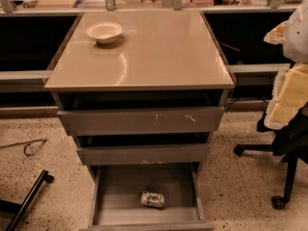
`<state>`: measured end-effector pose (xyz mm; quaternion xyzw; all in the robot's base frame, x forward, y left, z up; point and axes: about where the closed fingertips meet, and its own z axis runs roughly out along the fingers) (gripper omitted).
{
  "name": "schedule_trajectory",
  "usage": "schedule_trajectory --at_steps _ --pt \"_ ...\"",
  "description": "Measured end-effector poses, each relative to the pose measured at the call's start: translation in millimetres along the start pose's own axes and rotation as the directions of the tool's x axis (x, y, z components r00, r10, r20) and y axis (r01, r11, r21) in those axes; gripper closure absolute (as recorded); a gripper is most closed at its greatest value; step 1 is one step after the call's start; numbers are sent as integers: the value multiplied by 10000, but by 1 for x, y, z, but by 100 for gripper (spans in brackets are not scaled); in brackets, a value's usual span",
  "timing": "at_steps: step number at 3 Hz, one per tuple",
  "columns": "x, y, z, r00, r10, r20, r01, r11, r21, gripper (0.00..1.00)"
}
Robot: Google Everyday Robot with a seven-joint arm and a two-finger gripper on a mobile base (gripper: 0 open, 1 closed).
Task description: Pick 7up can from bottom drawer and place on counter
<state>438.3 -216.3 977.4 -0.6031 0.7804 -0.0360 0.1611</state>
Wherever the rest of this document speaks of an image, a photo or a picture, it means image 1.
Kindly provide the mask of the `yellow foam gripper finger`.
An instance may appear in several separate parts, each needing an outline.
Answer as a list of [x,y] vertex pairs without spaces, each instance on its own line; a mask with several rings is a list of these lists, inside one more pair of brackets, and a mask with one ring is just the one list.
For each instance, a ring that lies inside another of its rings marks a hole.
[[283,44],[285,41],[285,31],[287,22],[283,21],[274,27],[272,30],[266,33],[264,36],[264,42],[277,45]]
[[264,125],[280,130],[308,102],[308,64],[295,64],[288,71],[279,71],[274,79],[272,100],[266,109]]

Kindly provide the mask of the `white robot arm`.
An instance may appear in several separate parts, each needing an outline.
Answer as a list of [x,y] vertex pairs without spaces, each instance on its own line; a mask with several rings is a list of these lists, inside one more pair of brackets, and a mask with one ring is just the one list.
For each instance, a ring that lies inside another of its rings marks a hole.
[[308,102],[308,0],[303,0],[287,21],[268,32],[264,41],[281,43],[284,56],[295,63],[291,69],[277,73],[265,112],[264,125],[280,130]]

